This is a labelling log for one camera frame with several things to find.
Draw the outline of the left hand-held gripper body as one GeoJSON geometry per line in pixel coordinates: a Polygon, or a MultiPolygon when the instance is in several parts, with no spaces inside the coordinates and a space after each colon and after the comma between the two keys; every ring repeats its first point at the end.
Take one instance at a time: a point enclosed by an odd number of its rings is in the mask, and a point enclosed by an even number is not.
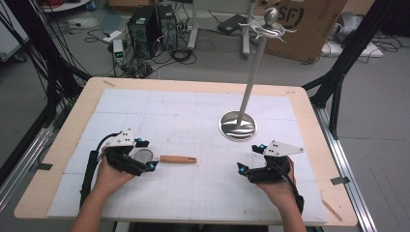
{"type": "Polygon", "coordinates": [[[104,148],[104,156],[115,169],[140,176],[148,172],[147,165],[132,158],[130,152],[135,148],[135,140],[130,131],[120,131],[110,139],[104,148]]]}

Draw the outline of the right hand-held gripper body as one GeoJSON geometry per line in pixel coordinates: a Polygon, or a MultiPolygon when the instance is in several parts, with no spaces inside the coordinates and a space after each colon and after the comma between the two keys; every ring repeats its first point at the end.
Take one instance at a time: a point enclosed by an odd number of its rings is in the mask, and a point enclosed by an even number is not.
{"type": "Polygon", "coordinates": [[[253,184],[278,183],[282,180],[288,180],[290,172],[290,155],[301,154],[304,149],[290,144],[273,140],[264,154],[266,165],[259,168],[249,168],[249,174],[246,176],[253,184]]]}

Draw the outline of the metal strainer with wooden handle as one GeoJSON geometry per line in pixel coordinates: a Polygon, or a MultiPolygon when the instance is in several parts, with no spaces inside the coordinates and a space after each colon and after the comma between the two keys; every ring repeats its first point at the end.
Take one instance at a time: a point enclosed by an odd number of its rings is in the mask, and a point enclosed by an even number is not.
{"type": "Polygon", "coordinates": [[[161,155],[159,157],[155,157],[154,153],[148,149],[137,150],[136,152],[132,154],[132,158],[137,161],[141,161],[141,162],[159,161],[159,162],[165,162],[165,163],[183,163],[183,164],[197,163],[197,158],[187,157],[187,156],[161,155]]]}

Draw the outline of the person's left hand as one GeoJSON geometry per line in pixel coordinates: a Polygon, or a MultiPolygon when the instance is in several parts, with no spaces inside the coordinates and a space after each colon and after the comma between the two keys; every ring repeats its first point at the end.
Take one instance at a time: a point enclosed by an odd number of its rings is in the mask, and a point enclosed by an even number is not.
{"type": "Polygon", "coordinates": [[[93,192],[109,196],[133,178],[132,174],[115,169],[108,163],[106,158],[103,158],[93,192]]]}

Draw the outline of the person's right hand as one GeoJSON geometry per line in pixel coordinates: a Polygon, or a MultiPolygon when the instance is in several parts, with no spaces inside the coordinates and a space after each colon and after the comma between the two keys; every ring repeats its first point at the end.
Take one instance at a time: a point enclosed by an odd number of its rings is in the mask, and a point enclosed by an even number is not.
{"type": "Polygon", "coordinates": [[[286,181],[273,184],[257,184],[256,186],[268,196],[279,210],[289,210],[291,207],[297,206],[293,188],[286,181]]]}

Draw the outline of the silver metal hook stand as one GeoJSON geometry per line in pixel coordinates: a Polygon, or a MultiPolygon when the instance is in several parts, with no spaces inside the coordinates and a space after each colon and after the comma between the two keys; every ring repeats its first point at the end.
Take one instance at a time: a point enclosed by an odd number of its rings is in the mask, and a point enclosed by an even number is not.
{"type": "Polygon", "coordinates": [[[286,33],[295,33],[295,30],[286,29],[278,22],[279,10],[276,7],[268,8],[262,18],[253,19],[242,27],[250,29],[256,34],[259,45],[250,69],[248,83],[238,111],[229,111],[220,117],[219,129],[227,139],[235,142],[250,141],[256,136],[256,121],[247,114],[246,109],[254,85],[257,72],[269,39],[283,42],[286,33]]]}

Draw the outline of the white grid mat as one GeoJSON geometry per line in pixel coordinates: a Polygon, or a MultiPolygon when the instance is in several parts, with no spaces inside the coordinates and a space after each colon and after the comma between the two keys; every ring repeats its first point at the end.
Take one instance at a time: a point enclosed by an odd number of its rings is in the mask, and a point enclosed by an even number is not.
{"type": "Polygon", "coordinates": [[[110,133],[131,131],[134,137],[149,141],[155,156],[188,156],[197,162],[159,163],[155,171],[132,179],[109,198],[104,218],[277,224],[278,209],[237,167],[239,163],[263,166],[264,158],[251,147],[277,140],[300,149],[291,159],[297,189],[305,199],[304,222],[326,223],[328,217],[290,99],[251,96],[247,113],[256,120],[257,134],[238,143],[220,133],[218,122],[241,99],[233,93],[104,91],[63,172],[48,216],[76,216],[90,151],[110,133]]]}

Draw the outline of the white box with green light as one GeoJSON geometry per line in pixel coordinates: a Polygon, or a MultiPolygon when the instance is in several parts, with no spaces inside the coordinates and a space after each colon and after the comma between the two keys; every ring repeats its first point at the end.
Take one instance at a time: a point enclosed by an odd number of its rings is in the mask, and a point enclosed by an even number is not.
{"type": "Polygon", "coordinates": [[[125,59],[124,45],[122,40],[114,40],[112,43],[113,60],[116,64],[123,64],[125,59]]]}

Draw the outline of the white power strip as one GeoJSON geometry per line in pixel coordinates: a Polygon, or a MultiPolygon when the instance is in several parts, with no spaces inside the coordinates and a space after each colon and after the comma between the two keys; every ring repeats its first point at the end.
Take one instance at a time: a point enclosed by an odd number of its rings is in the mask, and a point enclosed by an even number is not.
{"type": "Polygon", "coordinates": [[[110,33],[108,36],[105,36],[102,40],[105,43],[111,43],[112,41],[116,40],[118,37],[122,35],[121,31],[114,31],[110,33]]]}

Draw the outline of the white stand leg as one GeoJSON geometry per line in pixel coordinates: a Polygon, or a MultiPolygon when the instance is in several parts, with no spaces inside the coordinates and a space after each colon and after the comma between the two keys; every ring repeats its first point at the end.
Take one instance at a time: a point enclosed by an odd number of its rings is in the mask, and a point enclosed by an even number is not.
{"type": "MultiPolygon", "coordinates": [[[[246,16],[245,24],[250,23],[253,20],[253,10],[256,5],[256,0],[249,0],[249,9],[246,16]]],[[[249,27],[243,26],[242,27],[242,57],[247,60],[250,53],[250,45],[249,45],[249,27]]]]}
{"type": "Polygon", "coordinates": [[[197,22],[198,1],[199,0],[192,0],[192,7],[191,7],[192,28],[190,30],[190,39],[187,44],[187,48],[190,50],[194,50],[197,33],[198,33],[198,22],[197,22]]]}

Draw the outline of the large black computer tower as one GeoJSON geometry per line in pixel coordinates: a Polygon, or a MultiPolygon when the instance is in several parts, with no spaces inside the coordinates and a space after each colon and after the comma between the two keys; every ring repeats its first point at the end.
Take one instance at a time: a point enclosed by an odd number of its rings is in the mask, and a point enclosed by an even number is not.
{"type": "Polygon", "coordinates": [[[156,7],[139,5],[127,26],[137,56],[152,59],[155,56],[154,42],[161,36],[156,7]]]}

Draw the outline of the slim black computer tower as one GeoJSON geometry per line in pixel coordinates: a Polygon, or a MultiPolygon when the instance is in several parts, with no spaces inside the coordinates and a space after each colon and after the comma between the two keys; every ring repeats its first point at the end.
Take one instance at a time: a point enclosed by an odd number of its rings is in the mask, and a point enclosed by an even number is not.
{"type": "Polygon", "coordinates": [[[161,33],[162,46],[165,50],[173,50],[178,48],[177,41],[177,20],[173,8],[169,4],[157,6],[161,33]]]}

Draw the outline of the brown cardboard box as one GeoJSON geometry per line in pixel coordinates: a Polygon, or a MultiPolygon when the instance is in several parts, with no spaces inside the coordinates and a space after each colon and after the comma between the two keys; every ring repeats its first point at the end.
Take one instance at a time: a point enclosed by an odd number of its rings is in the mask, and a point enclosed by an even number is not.
{"type": "Polygon", "coordinates": [[[278,0],[278,22],[287,29],[279,39],[269,39],[270,55],[314,63],[347,0],[278,0]]]}

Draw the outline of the flat white board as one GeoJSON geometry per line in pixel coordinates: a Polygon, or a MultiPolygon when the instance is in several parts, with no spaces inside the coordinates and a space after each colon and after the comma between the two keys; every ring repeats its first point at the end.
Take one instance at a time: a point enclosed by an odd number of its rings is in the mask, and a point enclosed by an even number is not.
{"type": "Polygon", "coordinates": [[[321,55],[325,57],[338,57],[344,50],[352,54],[360,52],[360,56],[363,58],[382,58],[384,56],[384,53],[374,43],[368,43],[364,48],[358,48],[356,45],[353,48],[347,48],[342,47],[342,44],[336,41],[325,42],[321,55]]]}

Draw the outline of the flat black device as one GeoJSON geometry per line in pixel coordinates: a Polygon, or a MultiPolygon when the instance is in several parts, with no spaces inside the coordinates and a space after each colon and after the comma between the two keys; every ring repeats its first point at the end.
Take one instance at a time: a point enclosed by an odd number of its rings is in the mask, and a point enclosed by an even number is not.
{"type": "Polygon", "coordinates": [[[241,24],[246,22],[246,18],[240,14],[235,14],[219,24],[217,29],[223,34],[230,35],[241,28],[241,24]]]}

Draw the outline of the aluminium rail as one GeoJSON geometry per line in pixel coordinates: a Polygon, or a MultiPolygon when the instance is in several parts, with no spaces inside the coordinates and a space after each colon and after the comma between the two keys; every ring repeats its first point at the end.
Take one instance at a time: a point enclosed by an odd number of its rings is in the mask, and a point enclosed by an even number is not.
{"type": "Polygon", "coordinates": [[[314,107],[313,110],[328,143],[334,162],[336,163],[339,173],[338,177],[347,177],[350,180],[348,184],[341,185],[343,185],[347,191],[361,231],[378,232],[342,145],[337,138],[334,138],[330,130],[330,116],[324,108],[314,107]]]}
{"type": "Polygon", "coordinates": [[[55,128],[53,126],[41,127],[39,131],[29,136],[24,146],[20,149],[21,157],[0,186],[0,213],[4,211],[29,169],[44,151],[45,145],[54,134],[54,131],[55,128]]]}

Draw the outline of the black metal frame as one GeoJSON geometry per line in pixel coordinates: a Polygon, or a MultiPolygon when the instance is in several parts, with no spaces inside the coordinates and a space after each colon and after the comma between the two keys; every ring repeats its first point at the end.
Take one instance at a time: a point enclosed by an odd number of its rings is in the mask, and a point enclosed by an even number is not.
{"type": "MultiPolygon", "coordinates": [[[[358,48],[364,48],[370,43],[371,39],[387,18],[393,14],[395,8],[403,1],[404,0],[375,0],[345,47],[353,48],[353,46],[356,45],[358,48]]],[[[352,54],[344,50],[328,72],[303,85],[306,91],[314,87],[318,88],[316,93],[309,98],[310,102],[317,108],[324,108],[328,99],[332,99],[330,130],[334,138],[338,138],[337,121],[342,84],[344,78],[359,57],[360,52],[352,54]]]]}
{"type": "Polygon", "coordinates": [[[0,21],[29,55],[38,76],[43,77],[47,83],[45,88],[47,105],[44,115],[45,123],[50,124],[57,116],[57,105],[62,100],[74,99],[81,93],[82,87],[74,77],[88,81],[91,75],[63,58],[49,36],[32,0],[0,0],[0,6],[4,5],[10,9],[37,50],[35,53],[16,32],[6,16],[0,13],[0,21]]]}

